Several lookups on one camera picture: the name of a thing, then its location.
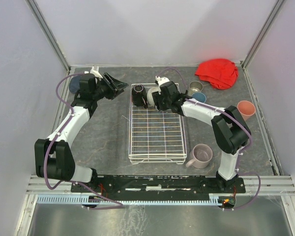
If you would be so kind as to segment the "cream ceramic mug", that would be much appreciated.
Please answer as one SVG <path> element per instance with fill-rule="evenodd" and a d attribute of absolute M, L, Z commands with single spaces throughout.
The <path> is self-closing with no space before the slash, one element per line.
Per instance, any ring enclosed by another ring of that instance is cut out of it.
<path fill-rule="evenodd" d="M 148 102 L 149 105 L 151 105 L 153 107 L 155 106 L 155 102 L 154 102 L 154 99 L 153 99 L 153 96 L 152 96 L 152 94 L 154 92 L 159 93 L 160 88 L 159 87 L 152 87 L 147 91 L 147 102 Z"/>

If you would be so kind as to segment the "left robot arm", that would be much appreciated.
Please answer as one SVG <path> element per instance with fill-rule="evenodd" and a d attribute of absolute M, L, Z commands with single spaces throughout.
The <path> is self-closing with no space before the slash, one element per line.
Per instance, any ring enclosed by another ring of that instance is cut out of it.
<path fill-rule="evenodd" d="M 56 179 L 89 183 L 96 176 L 96 170 L 75 163 L 71 152 L 72 143 L 94 114 L 98 101 L 103 98 L 115 99 L 129 85 L 108 73 L 78 73 L 72 74 L 71 78 L 79 78 L 79 89 L 72 103 L 61 100 L 69 112 L 59 127 L 46 139 L 35 142 L 35 170 L 36 175 L 46 181 Z"/>

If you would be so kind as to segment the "blue plastic cup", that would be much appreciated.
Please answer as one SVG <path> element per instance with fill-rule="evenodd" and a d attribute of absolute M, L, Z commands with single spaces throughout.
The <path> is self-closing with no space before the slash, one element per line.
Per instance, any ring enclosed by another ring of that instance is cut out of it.
<path fill-rule="evenodd" d="M 207 97 L 202 92 L 195 92 L 192 94 L 192 98 L 196 99 L 199 102 L 205 103 L 207 100 Z"/>

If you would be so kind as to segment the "black mug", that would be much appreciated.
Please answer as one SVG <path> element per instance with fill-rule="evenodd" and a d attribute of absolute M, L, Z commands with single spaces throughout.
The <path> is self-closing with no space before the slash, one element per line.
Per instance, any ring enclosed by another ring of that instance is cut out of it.
<path fill-rule="evenodd" d="M 148 108 L 147 92 L 143 85 L 135 85 L 131 91 L 131 95 L 133 105 L 137 107 L 144 107 L 145 109 Z"/>

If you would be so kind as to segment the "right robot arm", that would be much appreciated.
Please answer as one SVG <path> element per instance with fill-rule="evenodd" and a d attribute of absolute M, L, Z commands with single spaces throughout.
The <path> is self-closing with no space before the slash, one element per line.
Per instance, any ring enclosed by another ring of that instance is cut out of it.
<path fill-rule="evenodd" d="M 147 92 L 147 102 L 159 111 L 170 110 L 183 117 L 194 118 L 210 125 L 221 149 L 221 162 L 216 181 L 221 189 L 238 178 L 239 156 L 252 144 L 251 131 L 235 106 L 218 108 L 207 105 L 178 91 L 172 81 L 159 82 Z"/>

